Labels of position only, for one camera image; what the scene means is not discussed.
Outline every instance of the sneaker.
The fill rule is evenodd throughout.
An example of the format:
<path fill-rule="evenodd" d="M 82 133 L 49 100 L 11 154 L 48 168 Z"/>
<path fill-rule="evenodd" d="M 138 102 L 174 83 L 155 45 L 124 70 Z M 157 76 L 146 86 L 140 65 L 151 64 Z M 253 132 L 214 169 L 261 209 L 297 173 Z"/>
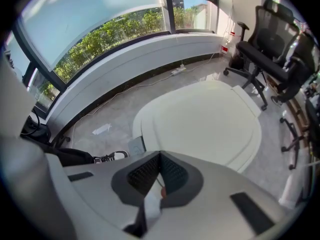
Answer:
<path fill-rule="evenodd" d="M 116 151 L 116 152 L 112 152 L 111 154 L 101 156 L 100 159 L 101 159 L 101 162 L 108 162 L 108 161 L 127 158 L 128 156 L 129 156 L 128 152 L 121 150 L 121 151 Z"/>
<path fill-rule="evenodd" d="M 271 96 L 271 100 L 274 104 L 276 104 L 278 107 L 281 107 L 283 104 L 276 96 Z"/>

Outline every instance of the gray tile floor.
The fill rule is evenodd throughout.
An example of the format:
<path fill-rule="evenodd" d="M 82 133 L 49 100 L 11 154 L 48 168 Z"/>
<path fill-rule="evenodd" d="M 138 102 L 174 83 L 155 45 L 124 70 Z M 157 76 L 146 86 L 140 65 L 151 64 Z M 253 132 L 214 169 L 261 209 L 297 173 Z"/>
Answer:
<path fill-rule="evenodd" d="M 215 79 L 223 81 L 230 86 L 243 85 L 245 79 L 230 73 L 223 75 L 227 62 L 223 58 L 215 58 L 210 62 L 199 61 L 186 66 L 187 70 L 195 67 L 194 71 L 184 72 L 152 86 L 133 88 L 123 94 L 119 94 L 113 100 L 101 107 L 95 114 L 95 110 L 72 127 L 67 136 L 73 141 L 66 147 L 89 152 L 92 156 L 103 156 L 117 150 L 128 150 L 128 142 L 132 139 L 132 125 L 138 111 L 151 100 L 167 92 L 176 90 L 186 85 Z M 152 77 L 137 86 L 150 85 L 170 75 L 165 72 Z M 257 94 L 257 90 L 249 85 L 245 91 L 260 107 L 263 102 Z M 290 154 L 282 154 L 280 151 L 283 144 L 290 142 L 290 132 L 279 123 L 279 118 L 285 115 L 290 122 L 293 119 L 286 105 L 278 107 L 270 99 L 274 95 L 270 88 L 266 88 L 265 96 L 268 108 L 259 116 L 262 128 L 262 142 L 256 157 L 247 169 L 242 173 L 251 181 L 265 189 L 277 200 L 282 195 L 290 171 L 288 170 Z"/>

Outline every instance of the shoelace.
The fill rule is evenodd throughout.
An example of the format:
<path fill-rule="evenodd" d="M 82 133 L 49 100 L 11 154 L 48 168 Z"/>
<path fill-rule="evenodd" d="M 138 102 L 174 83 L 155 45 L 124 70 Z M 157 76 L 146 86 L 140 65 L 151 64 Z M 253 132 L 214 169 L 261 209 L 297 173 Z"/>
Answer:
<path fill-rule="evenodd" d="M 114 155 L 105 155 L 100 157 L 101 158 L 101 162 L 108 162 L 108 161 L 112 161 L 115 160 L 115 156 Z"/>

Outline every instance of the white wall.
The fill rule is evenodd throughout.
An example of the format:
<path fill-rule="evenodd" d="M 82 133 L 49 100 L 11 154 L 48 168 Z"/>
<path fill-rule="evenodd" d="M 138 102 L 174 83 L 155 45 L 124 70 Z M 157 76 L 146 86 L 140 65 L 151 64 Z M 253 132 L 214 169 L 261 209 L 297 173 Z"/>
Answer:
<path fill-rule="evenodd" d="M 52 137 L 113 88 L 160 66 L 218 53 L 221 40 L 221 36 L 211 33 L 164 35 L 141 41 L 102 59 L 73 82 L 54 104 L 46 119 Z"/>
<path fill-rule="evenodd" d="M 250 30 L 245 31 L 244 40 L 248 40 L 254 31 L 256 25 L 256 6 L 260 6 L 263 3 L 262 0 L 219 0 L 219 22 L 217 33 L 223 35 L 228 24 L 228 17 L 231 14 L 232 5 L 233 11 L 231 14 L 231 26 L 235 26 L 235 34 L 241 34 L 241 28 L 237 25 L 237 22 L 245 23 Z"/>

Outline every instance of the metal frame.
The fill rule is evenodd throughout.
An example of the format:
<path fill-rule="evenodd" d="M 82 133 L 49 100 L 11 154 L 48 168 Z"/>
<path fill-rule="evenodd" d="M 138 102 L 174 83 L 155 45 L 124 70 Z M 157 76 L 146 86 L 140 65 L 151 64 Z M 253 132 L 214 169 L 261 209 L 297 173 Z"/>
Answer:
<path fill-rule="evenodd" d="M 217 12 L 217 17 L 219 17 L 219 6 L 218 6 L 218 0 L 207 0 L 212 2 L 214 5 L 217 6 L 218 12 Z M 81 76 L 86 70 L 88 70 L 90 67 L 92 67 L 94 64 L 97 62 L 101 61 L 102 59 L 106 58 L 107 56 L 123 49 L 128 46 L 131 46 L 133 44 L 139 43 L 141 41 L 153 38 L 153 37 L 158 37 L 158 36 L 163 36 L 163 35 L 170 35 L 170 34 L 175 34 L 175 33 L 189 33 L 189 32 L 205 32 L 205 33 L 215 33 L 212 30 L 209 29 L 176 29 L 175 26 L 175 17 L 174 17 L 174 8 L 173 8 L 173 3 L 172 0 L 164 0 L 164 8 L 166 9 L 167 13 L 167 20 L 169 20 L 169 29 L 167 31 L 162 31 L 162 32 L 157 32 L 157 33 L 152 33 L 149 35 L 141 36 L 138 38 L 135 38 L 133 40 L 129 40 L 125 43 L 122 43 L 113 49 L 110 49 L 100 56 L 94 58 L 92 61 L 90 61 L 88 64 L 83 66 L 70 80 L 68 83 L 63 82 L 59 76 L 51 70 L 51 68 L 48 66 L 48 64 L 44 61 L 44 59 L 41 57 L 41 55 L 38 53 L 37 49 L 33 46 L 31 40 L 28 37 L 28 34 L 26 31 L 24 31 L 24 25 L 22 22 L 18 19 L 16 23 L 14 24 L 12 31 L 13 34 L 16 38 L 17 43 L 21 47 L 22 51 L 26 55 L 26 57 L 30 60 L 30 64 L 28 65 L 28 68 L 25 72 L 25 75 L 22 78 L 22 82 L 26 87 L 28 87 L 29 81 L 35 71 L 35 68 L 39 70 L 39 72 L 50 82 L 53 84 L 53 86 L 59 90 L 59 94 L 56 96 L 54 101 L 51 103 L 49 109 L 41 105 L 39 102 L 36 103 L 35 105 L 35 110 L 38 113 L 38 115 L 46 119 L 48 116 L 50 110 L 52 107 L 55 105 L 56 101 L 58 98 L 61 96 L 62 93 L 65 92 L 65 90 L 79 77 Z"/>

